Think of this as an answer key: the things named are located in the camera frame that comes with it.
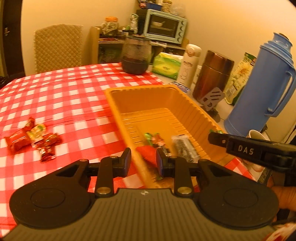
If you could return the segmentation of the person's right hand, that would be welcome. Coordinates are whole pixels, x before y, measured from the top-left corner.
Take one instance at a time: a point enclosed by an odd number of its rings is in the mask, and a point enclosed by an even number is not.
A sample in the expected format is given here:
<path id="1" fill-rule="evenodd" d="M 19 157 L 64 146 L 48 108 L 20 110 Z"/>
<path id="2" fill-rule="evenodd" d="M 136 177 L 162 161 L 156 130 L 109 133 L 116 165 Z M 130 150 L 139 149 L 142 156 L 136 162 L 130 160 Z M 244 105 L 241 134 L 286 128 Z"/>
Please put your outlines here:
<path id="1" fill-rule="evenodd" d="M 271 188 L 276 194 L 279 200 L 279 208 L 289 209 L 295 212 L 296 208 L 296 188 L 295 187 L 284 187 L 276 186 L 271 176 L 268 180 L 267 186 Z"/>

